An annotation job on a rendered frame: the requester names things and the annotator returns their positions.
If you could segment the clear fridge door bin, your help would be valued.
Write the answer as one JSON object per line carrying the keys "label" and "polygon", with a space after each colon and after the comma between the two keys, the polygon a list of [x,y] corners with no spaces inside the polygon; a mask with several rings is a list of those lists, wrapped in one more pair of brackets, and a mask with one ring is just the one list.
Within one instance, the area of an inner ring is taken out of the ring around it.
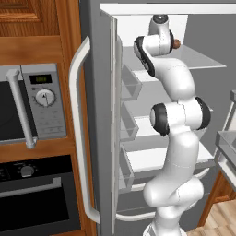
{"label": "clear fridge door bin", "polygon": [[120,146],[119,165],[119,193],[129,193],[134,181],[134,172],[124,146]]}
{"label": "clear fridge door bin", "polygon": [[138,77],[127,65],[124,65],[122,69],[122,100],[136,100],[141,88],[142,83]]}
{"label": "clear fridge door bin", "polygon": [[121,141],[126,142],[134,140],[137,131],[138,126],[136,121],[123,102],[121,105]]}

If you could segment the glass fridge shelf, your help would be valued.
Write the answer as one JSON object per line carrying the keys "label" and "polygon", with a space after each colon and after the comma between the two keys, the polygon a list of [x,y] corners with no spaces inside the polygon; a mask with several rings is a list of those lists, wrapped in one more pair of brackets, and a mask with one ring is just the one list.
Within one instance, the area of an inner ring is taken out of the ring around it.
{"label": "glass fridge shelf", "polygon": [[[185,45],[181,46],[179,49],[172,50],[168,55],[163,55],[162,58],[177,58],[183,61],[189,69],[225,67],[225,65],[221,64],[220,62],[215,61]],[[132,47],[123,48],[123,63],[128,65],[133,71],[144,70],[144,66],[136,57]]]}

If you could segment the grey fridge door with bins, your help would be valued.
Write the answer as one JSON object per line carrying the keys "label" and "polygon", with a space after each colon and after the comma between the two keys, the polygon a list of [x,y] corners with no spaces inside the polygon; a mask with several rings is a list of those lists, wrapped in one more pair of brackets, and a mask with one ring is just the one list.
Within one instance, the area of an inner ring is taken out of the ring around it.
{"label": "grey fridge door with bins", "polygon": [[230,92],[231,106],[223,131],[217,132],[218,168],[236,192],[236,90]]}

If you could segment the wooden base cabinet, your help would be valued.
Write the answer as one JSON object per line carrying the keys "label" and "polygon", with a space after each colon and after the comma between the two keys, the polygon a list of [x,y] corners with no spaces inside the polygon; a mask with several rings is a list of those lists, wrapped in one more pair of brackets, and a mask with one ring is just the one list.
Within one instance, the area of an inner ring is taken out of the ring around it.
{"label": "wooden base cabinet", "polygon": [[206,201],[204,211],[199,219],[198,227],[203,227],[205,225],[211,207],[214,204],[234,200],[235,198],[236,192],[230,186],[229,181],[223,175],[222,171],[219,171],[210,195]]}

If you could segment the grey fridge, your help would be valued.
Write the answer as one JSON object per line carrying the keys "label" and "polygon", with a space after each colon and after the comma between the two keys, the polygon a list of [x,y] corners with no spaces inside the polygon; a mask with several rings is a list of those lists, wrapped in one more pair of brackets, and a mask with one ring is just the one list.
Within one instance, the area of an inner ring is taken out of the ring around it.
{"label": "grey fridge", "polygon": [[[230,110],[230,92],[236,87],[236,0],[230,3],[209,3],[207,0],[178,0],[175,3],[102,0],[100,8],[117,19],[117,34],[123,48],[132,47],[136,37],[148,33],[151,18],[157,13],[164,13],[169,17],[169,28],[174,37],[180,40],[181,46],[185,45],[225,65],[221,68],[189,69],[194,78],[196,96],[212,110],[209,127],[197,131],[197,135],[199,145],[202,144],[213,159],[195,165],[195,174],[210,168],[208,174],[201,179],[205,190],[209,192],[217,176],[217,132],[225,127],[227,112]],[[121,82],[121,105],[125,103],[134,119],[148,116],[154,104],[170,99],[158,80],[141,83],[137,99],[123,101]],[[120,146],[124,146],[127,154],[138,150],[167,148],[168,139],[161,135],[138,136],[136,133],[132,141],[122,142],[120,138]],[[159,171],[134,173],[132,185],[147,183]],[[120,194],[118,183],[117,214],[132,216],[149,212],[155,212],[155,209],[145,202],[143,190]],[[115,214],[114,236],[142,236],[152,219],[125,222],[116,219]]]}

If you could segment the silver microwave oven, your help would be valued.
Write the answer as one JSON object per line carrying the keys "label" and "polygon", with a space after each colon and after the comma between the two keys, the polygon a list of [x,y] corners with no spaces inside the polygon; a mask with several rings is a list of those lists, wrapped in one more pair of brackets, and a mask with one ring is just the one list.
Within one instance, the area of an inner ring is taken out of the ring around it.
{"label": "silver microwave oven", "polygon": [[[65,137],[65,117],[57,65],[0,65],[0,144],[26,144],[16,104],[6,80],[9,69],[19,70],[18,83],[33,137],[37,141]],[[35,99],[41,89],[49,89],[55,95],[55,102],[49,107],[41,106]]]}

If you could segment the silver microwave knob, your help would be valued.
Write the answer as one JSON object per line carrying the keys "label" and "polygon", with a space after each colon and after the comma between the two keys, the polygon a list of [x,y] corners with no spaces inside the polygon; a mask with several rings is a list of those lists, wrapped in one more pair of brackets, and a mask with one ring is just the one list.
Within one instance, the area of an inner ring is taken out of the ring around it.
{"label": "silver microwave knob", "polygon": [[37,92],[36,101],[43,107],[49,107],[55,102],[55,95],[49,89],[41,89]]}

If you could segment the silver oven knob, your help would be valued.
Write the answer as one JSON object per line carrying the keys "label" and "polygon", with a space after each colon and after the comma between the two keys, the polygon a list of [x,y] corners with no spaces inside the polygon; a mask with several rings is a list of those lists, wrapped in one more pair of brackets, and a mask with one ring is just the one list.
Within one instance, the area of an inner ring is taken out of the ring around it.
{"label": "silver oven knob", "polygon": [[34,173],[34,169],[31,166],[24,166],[20,170],[22,177],[30,177]]}

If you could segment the wooden appliance housing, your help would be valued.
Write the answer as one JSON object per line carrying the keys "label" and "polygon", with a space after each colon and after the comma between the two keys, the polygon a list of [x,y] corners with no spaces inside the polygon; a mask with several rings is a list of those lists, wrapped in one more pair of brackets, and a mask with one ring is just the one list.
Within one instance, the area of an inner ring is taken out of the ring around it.
{"label": "wooden appliance housing", "polygon": [[55,0],[59,34],[52,36],[0,37],[0,65],[58,65],[59,82],[65,112],[66,137],[40,140],[34,149],[22,142],[0,145],[0,162],[69,154],[72,160],[80,230],[56,236],[97,236],[96,224],[85,214],[79,180],[77,152],[69,96],[68,72],[74,53],[81,43],[78,0]]}

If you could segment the black built-in oven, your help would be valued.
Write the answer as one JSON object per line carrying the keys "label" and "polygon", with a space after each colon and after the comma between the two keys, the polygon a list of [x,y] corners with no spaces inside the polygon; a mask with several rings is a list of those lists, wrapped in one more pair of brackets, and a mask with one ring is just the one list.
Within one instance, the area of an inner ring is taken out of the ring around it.
{"label": "black built-in oven", "polygon": [[[34,169],[30,177],[21,176],[24,166]],[[68,155],[0,163],[0,193],[50,184],[56,177],[60,188],[0,198],[0,236],[52,236],[81,229]]]}

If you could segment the wooden cupboard door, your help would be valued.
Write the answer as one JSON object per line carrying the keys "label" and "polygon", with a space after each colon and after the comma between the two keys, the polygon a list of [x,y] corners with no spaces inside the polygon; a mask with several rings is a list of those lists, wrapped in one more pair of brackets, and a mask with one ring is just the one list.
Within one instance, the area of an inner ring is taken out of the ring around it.
{"label": "wooden cupboard door", "polygon": [[55,0],[0,0],[0,37],[58,34]]}

